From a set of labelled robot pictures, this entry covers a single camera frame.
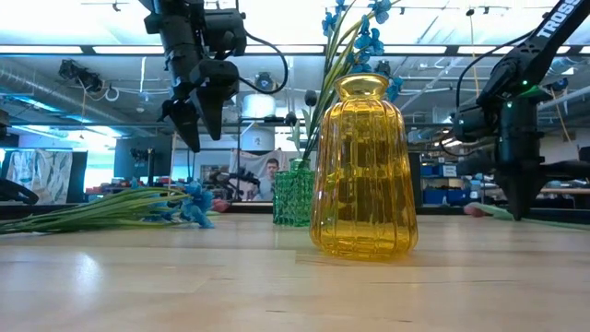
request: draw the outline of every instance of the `man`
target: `man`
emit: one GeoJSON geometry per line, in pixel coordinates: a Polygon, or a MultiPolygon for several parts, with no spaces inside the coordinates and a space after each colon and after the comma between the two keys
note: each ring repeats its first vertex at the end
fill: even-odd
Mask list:
{"type": "Polygon", "coordinates": [[[266,161],[266,176],[260,179],[259,189],[254,200],[272,201],[275,195],[275,174],[278,171],[278,160],[271,158],[266,161]]]}

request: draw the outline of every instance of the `glass vase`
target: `glass vase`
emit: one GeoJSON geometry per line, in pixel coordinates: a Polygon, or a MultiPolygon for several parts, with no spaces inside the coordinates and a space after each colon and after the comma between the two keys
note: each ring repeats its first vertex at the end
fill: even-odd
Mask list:
{"type": "Polygon", "coordinates": [[[312,216],[313,178],[310,161],[296,159],[290,170],[277,172],[273,198],[273,222],[277,225],[308,227],[312,216]]]}
{"type": "Polygon", "coordinates": [[[312,241],[351,259],[389,260],[418,242],[401,112],[382,101],[387,78],[340,78],[341,102],[322,120],[312,241]]]}

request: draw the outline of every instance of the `yellow glass vase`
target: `yellow glass vase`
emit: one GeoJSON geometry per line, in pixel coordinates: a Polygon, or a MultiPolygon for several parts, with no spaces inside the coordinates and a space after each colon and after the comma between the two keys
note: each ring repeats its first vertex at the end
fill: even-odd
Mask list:
{"type": "Polygon", "coordinates": [[[322,120],[310,235],[330,255],[389,260],[418,242],[404,119],[382,101],[387,85],[340,78],[341,102],[322,120]]]}

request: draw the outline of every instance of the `red object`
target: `red object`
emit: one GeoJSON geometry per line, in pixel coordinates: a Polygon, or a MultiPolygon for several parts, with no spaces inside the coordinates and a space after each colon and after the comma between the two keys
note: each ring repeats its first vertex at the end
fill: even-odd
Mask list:
{"type": "Polygon", "coordinates": [[[225,212],[230,207],[230,203],[223,199],[214,199],[212,210],[216,212],[225,212]]]}
{"type": "Polygon", "coordinates": [[[480,210],[477,207],[472,207],[472,206],[465,206],[463,207],[463,211],[468,214],[471,217],[475,217],[475,218],[481,218],[484,217],[486,215],[486,213],[482,210],[480,210]]]}

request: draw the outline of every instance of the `monitor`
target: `monitor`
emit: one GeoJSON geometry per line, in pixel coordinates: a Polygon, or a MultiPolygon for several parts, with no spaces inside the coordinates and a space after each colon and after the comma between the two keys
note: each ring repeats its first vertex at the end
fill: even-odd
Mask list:
{"type": "Polygon", "coordinates": [[[154,176],[170,175],[172,136],[117,139],[114,150],[114,176],[126,179],[148,176],[147,152],[154,150],[154,176]]]}

